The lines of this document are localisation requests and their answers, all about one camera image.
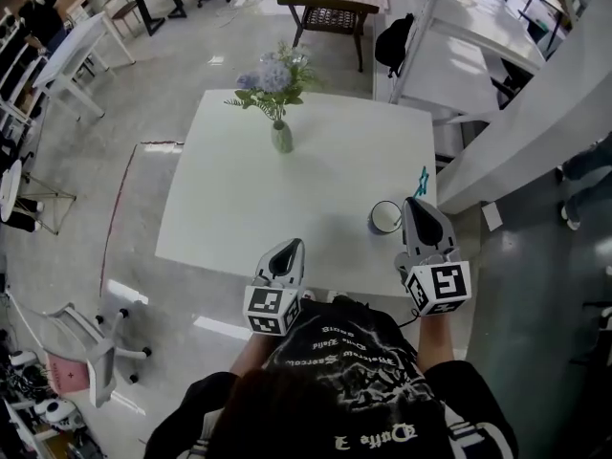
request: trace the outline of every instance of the red line on floor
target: red line on floor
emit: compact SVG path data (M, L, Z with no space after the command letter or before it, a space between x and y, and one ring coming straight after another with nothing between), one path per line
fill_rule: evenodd
M115 215L117 214L117 208L119 207L119 201L121 198L121 194L123 193L123 185L125 184L125 179L127 178L127 171L132 164L132 160L134 160L134 155L136 154L136 148L138 148L141 144L185 144L184 142L174 142L174 141L163 141L163 142L137 142L134 144L134 149L132 149L132 154L130 155L130 159L127 161L127 166L125 167L125 171L123 172L123 177L121 178L121 184L119 186L119 192L117 192L117 198L115 199L115 205L113 206L113 214L111 215L111 222L108 226L108 232L106 233L106 243L104 244L104 255L102 256L102 269L99 275L99 297L102 297L102 285L104 284L104 270L106 269L106 252L108 251L108 241L111 238L111 232L113 230L113 223L115 222Z

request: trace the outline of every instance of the black t-shirt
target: black t-shirt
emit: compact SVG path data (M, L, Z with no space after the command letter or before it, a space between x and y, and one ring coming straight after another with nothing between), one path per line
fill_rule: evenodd
M321 453L444 458L461 456L461 449L469 458L516 456L512 429L469 363L442 363L423 375L415 362L389 315L352 301L303 300L266 367L303 372L335 390L349 423L333 430L330 449ZM177 457L200 438L202 445L211 431L203 433L205 415L225 405L237 379L225 372L193 384L153 432L145 459Z
M24 27L47 46L49 41L62 29L64 23L54 8L57 0L30 0L19 9Z

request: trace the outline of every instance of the black backpack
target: black backpack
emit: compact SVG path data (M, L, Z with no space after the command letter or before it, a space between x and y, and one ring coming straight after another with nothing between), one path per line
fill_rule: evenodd
M389 67L389 78L398 76L400 66L405 57L405 42L408 40L410 27L414 22L414 15L409 13L405 18L396 20L389 29L382 31L376 40L374 57L376 60Z

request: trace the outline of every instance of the white box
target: white box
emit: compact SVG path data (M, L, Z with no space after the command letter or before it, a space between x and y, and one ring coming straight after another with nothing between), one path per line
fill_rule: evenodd
M421 316L455 311L471 298L470 262L416 265L405 287Z
M249 328L262 335L287 335L299 315L296 289L247 286L242 314Z

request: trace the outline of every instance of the glass vase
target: glass vase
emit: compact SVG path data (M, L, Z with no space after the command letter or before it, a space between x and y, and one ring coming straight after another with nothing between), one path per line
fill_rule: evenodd
M291 129L284 120L275 120L272 123L272 144L278 153L291 153L294 150L294 137Z

